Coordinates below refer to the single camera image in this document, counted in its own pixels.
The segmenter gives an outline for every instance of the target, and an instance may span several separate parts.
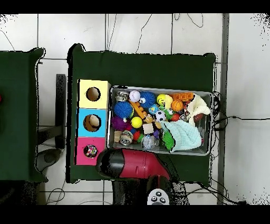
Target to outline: yellow ball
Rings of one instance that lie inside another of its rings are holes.
[[[139,128],[142,126],[142,119],[140,117],[134,117],[131,120],[131,126],[133,128]]]
[[[158,104],[162,105],[164,103],[164,101],[165,101],[165,94],[158,95],[158,97],[157,97]]]

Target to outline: metal frame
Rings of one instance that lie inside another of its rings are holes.
[[[222,53],[221,53],[221,75],[220,75],[220,119],[225,118],[227,107],[227,70],[228,70],[228,41],[229,40],[229,13],[223,13],[223,31],[222,31]],[[224,165],[225,165],[225,130],[219,131],[219,147],[218,147],[218,194],[217,204],[223,204],[224,194]]]
[[[43,128],[37,133],[37,144],[55,138],[56,148],[65,148],[66,76],[56,75],[55,126]]]

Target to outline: white ball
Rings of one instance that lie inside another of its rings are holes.
[[[155,120],[156,120],[157,122],[161,122],[161,121],[165,121],[165,120],[166,120],[165,112],[162,111],[162,110],[158,110],[158,111],[155,113],[154,117],[155,117]]]
[[[131,102],[138,102],[141,98],[141,94],[137,90],[133,90],[129,93],[129,99]]]

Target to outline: orange toy block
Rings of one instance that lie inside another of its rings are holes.
[[[139,102],[131,102],[130,100],[129,100],[129,102],[133,106],[134,110],[140,116],[141,119],[146,118],[147,113],[145,111],[143,111],[143,108],[142,107],[140,107],[140,103]]]
[[[177,94],[170,94],[170,96],[173,98],[173,100],[181,100],[183,102],[189,101],[193,99],[194,94],[193,92],[179,92]]]

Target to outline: dark green panel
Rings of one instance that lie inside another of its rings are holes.
[[[212,53],[200,56],[82,52],[77,45],[73,51],[71,125],[75,127],[76,122],[78,79],[107,80],[112,85],[212,92],[214,62]],[[71,130],[71,146],[74,146],[74,140],[75,128]],[[167,155],[158,156],[167,163],[172,174],[177,170],[181,181],[199,181],[208,185],[209,155],[169,155],[170,159]],[[74,165],[74,147],[71,147],[70,159],[71,179],[103,179],[93,166]]]
[[[37,140],[35,65],[43,49],[0,52],[0,180],[45,181],[34,167]]]

